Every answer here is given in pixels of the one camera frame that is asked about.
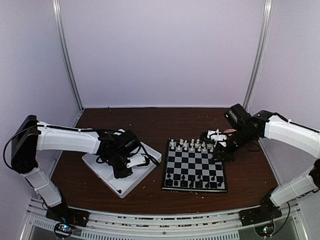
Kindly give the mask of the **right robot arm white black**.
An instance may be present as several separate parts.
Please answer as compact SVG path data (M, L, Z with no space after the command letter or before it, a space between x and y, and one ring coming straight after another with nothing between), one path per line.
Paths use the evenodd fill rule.
M270 190L256 210L259 220L268 220L281 205L320 189L320 132L298 124L280 113L261 110L251 115L240 104L224 113L231 128L209 131L207 140L215 162L232 162L235 153L253 140L261 140L272 157L281 185Z

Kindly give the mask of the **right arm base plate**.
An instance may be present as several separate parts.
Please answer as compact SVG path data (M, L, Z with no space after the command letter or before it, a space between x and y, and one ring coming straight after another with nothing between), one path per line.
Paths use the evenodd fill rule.
M242 226L255 225L271 221L272 219L279 218L282 216L282 212L279 209L267 212L262 210L260 206L241 210L238 214Z

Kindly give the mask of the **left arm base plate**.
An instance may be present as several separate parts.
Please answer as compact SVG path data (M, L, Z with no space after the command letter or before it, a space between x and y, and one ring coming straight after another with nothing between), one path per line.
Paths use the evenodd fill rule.
M86 210L70 208L68 206L49 207L45 217L72 226L86 227L90 213Z

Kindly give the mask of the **black chess piece king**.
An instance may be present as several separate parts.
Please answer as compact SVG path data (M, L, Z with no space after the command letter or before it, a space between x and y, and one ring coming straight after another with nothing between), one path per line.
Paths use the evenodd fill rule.
M202 188L203 187L203 181L200 179L199 181L196 181L195 182L195 186L196 186L196 188Z

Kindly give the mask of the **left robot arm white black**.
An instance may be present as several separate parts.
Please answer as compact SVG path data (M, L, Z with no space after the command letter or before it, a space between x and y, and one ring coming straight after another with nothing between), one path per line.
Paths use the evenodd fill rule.
M29 115L17 132L7 141L11 146L11 160L6 166L24 176L42 197L48 209L61 222L72 218L72 211L59 189L41 169L36 160L38 151L58 150L81 152L98 156L110 165L114 177L125 178L133 172L127 166L128 158L141 143L130 130L72 128L50 125Z

